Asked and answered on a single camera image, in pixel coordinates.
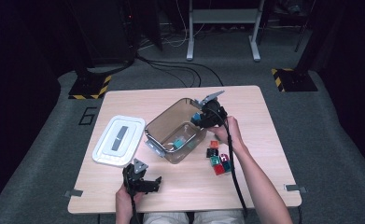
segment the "person's leg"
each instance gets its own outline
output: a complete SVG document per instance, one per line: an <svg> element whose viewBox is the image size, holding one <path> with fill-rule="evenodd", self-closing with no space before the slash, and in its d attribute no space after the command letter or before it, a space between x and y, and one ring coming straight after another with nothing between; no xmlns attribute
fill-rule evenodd
<svg viewBox="0 0 365 224"><path fill-rule="evenodd" d="M244 224L243 211L222 210L194 213L193 224Z"/></svg>
<svg viewBox="0 0 365 224"><path fill-rule="evenodd" d="M145 213L144 224L189 224L186 213Z"/></svg>

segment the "hand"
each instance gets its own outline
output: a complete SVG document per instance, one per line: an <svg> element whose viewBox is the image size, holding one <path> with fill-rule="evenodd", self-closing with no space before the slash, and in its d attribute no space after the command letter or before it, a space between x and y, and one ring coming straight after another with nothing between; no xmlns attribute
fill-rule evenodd
<svg viewBox="0 0 365 224"><path fill-rule="evenodd" d="M144 192L137 192L133 199L135 204L139 204L142 200ZM126 187L121 185L118 192L116 192L116 219L118 224L130 223L130 219L133 216L132 200L130 194L127 192Z"/></svg>
<svg viewBox="0 0 365 224"><path fill-rule="evenodd" d="M232 137L232 146L233 150L237 149L240 150L242 148L246 148L246 145L244 144L243 137L240 133L240 127L238 126L238 121L233 116L228 116L225 119L226 125L229 127L229 132ZM226 128L224 125L221 127L211 127L207 129L209 132L214 133L220 141L222 141L225 144L228 143L228 133L226 132Z"/></svg>

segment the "table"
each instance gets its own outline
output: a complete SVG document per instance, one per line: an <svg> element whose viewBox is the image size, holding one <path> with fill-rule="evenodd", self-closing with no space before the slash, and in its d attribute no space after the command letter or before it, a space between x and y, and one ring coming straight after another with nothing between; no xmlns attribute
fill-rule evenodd
<svg viewBox="0 0 365 224"><path fill-rule="evenodd" d="M86 155L79 171L76 190L68 211L72 214L99 214L115 212L115 192L122 184L122 168L96 163L91 154L107 123L116 115L142 118L148 124L161 112L181 98L202 100L206 95L225 91L218 101L229 115L239 120L242 136L252 156L274 183L287 206L302 202L298 191L286 191L284 185L294 185L284 150L275 131L266 103L257 86L232 86L189 89L141 91L110 91L105 95ZM145 195L137 206L138 212L200 211L242 208L232 175L215 175L206 149L215 136L208 132L202 143L179 164L171 164L155 154L143 135L135 157L148 165L145 180L162 176L160 189ZM228 147L219 145L219 154L228 153ZM253 207L238 160L235 173L244 195L246 206Z"/></svg>
<svg viewBox="0 0 365 224"><path fill-rule="evenodd" d="M186 59L193 60L194 36L193 23L254 23L253 34L249 36L252 56L255 62L260 62L256 42L264 0L260 0L258 8L246 9L194 9L193 0L189 2L189 44Z"/></svg>

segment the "white lid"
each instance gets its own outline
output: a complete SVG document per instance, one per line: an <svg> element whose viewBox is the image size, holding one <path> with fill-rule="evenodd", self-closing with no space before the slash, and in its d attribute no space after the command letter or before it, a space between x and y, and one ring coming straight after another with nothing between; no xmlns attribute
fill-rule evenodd
<svg viewBox="0 0 365 224"><path fill-rule="evenodd" d="M107 124L92 152L92 158L100 163L124 167L133 160L145 129L140 118L117 115Z"/></svg>

